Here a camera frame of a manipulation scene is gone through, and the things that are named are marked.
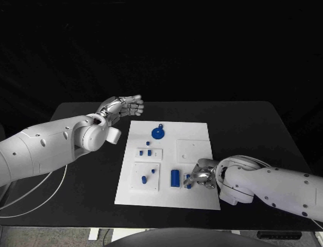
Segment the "blue block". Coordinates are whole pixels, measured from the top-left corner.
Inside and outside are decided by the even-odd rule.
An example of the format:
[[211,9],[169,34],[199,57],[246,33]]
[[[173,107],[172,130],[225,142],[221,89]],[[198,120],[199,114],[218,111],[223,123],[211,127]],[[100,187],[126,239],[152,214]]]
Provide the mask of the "blue block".
[[[186,179],[189,178],[189,174],[186,175]],[[191,189],[191,184],[186,185],[186,188]]]
[[179,170],[171,171],[171,186],[172,187],[181,186],[181,171]]

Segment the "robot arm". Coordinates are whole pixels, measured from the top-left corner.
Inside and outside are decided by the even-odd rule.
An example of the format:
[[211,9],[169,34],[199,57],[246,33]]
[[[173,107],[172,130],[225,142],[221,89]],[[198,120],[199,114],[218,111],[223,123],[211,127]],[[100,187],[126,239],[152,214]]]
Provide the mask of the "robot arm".
[[117,144],[119,118],[143,113],[142,96],[113,97],[96,114],[77,116],[26,128],[0,142],[0,187],[48,172],[97,151],[109,141]]
[[256,195],[269,206],[323,222],[322,177],[277,167],[261,168],[253,159],[240,156],[217,165],[214,160],[201,159],[197,166],[201,171],[185,184],[197,181],[212,189],[217,183],[220,199],[231,205],[251,203]]

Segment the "black background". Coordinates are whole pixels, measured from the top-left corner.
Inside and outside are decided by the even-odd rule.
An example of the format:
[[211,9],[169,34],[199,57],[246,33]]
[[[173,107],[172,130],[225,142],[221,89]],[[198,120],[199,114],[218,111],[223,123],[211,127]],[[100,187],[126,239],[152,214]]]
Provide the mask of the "black background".
[[272,102],[323,176],[323,1],[0,1],[8,136],[49,121],[62,102],[136,94]]

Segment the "floor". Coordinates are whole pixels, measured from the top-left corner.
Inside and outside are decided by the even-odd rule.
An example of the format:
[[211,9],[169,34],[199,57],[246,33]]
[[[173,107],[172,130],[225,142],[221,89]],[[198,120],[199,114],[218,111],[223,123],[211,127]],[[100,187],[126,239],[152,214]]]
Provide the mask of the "floor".
[[[256,231],[241,231],[241,235],[257,238]],[[5,226],[0,227],[0,247],[101,247],[111,242],[113,229],[100,230],[97,241],[90,241],[88,236],[88,228],[28,228]],[[303,232],[300,240],[264,241],[279,247],[321,247],[315,233],[312,232]]]

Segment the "blue object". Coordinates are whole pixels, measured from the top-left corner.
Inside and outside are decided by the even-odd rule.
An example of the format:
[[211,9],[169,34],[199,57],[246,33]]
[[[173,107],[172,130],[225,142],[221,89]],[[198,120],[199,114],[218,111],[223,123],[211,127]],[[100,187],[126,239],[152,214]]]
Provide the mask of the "blue object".
[[163,125],[159,124],[159,127],[153,129],[152,131],[152,137],[159,140],[165,136],[165,131],[163,131]]
[[[189,178],[189,174],[186,175],[186,179]],[[186,185],[186,188],[191,189],[191,184]]]
[[181,186],[181,171],[179,170],[171,171],[171,186],[172,187]]

